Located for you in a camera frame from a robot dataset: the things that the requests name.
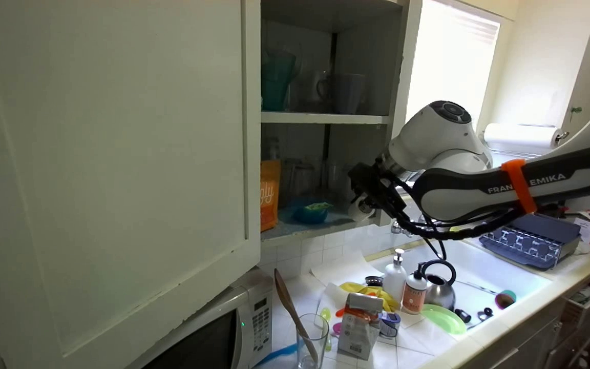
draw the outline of plastic bottle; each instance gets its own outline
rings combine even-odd
[[[425,308],[427,289],[428,281],[422,276],[420,271],[408,275],[404,282],[401,309],[420,315]]]
[[[406,281],[406,268],[401,264],[404,249],[396,249],[393,262],[386,267],[384,276],[384,289],[399,303],[404,281]]]

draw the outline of white countertop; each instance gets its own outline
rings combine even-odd
[[[452,335],[425,317],[401,315],[398,337],[378,337],[370,360],[358,360],[336,352],[338,337],[326,350],[325,367],[371,369],[371,367],[459,367],[489,346],[496,337],[522,324],[526,317],[562,296],[566,290],[590,276],[590,253],[573,253],[551,271],[533,271],[549,281],[534,296],[517,302],[502,313],[480,324],[462,335]],[[340,308],[334,290],[314,275],[302,275],[288,281],[300,313],[315,313],[319,308]],[[273,350],[296,343],[296,327],[281,302],[274,294],[273,309]],[[279,356],[263,367],[289,367],[296,355]]]

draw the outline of white cabinet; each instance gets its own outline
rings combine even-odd
[[[263,112],[263,145],[279,145],[285,193],[284,221],[277,229],[264,231],[263,240],[279,241],[292,229],[308,231],[288,220],[288,207],[294,203],[289,194],[300,193],[289,187],[298,181],[302,185],[302,178],[294,178],[289,171],[294,161],[312,166],[315,171],[314,191],[300,199],[346,203],[350,197],[348,167],[358,161],[371,164],[387,148],[391,130],[404,125],[417,17],[420,17],[420,0],[263,2],[264,65],[271,52],[296,56],[296,76],[285,108]],[[334,87],[322,83],[326,78],[319,76],[336,73],[365,78],[365,93],[357,110],[338,110],[334,98],[325,100]],[[340,174],[340,182],[333,189],[325,187],[328,166]],[[350,220],[342,215],[342,204],[334,209],[340,212],[334,212],[328,225],[334,229],[340,229],[340,223],[348,225]]]
[[[259,264],[259,2],[0,2],[0,360],[125,367]]]
[[[520,0],[489,120],[590,119],[590,0]]]

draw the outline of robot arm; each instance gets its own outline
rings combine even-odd
[[[456,102],[432,102],[404,125],[389,154],[373,166],[350,170],[363,207],[384,209],[414,233],[467,238],[489,231],[524,212],[511,171],[487,167],[487,151]],[[404,170],[427,167],[412,187]],[[590,194],[590,123],[554,151],[520,166],[522,182],[537,204]],[[414,223],[404,212],[398,189],[406,189],[427,215]]]

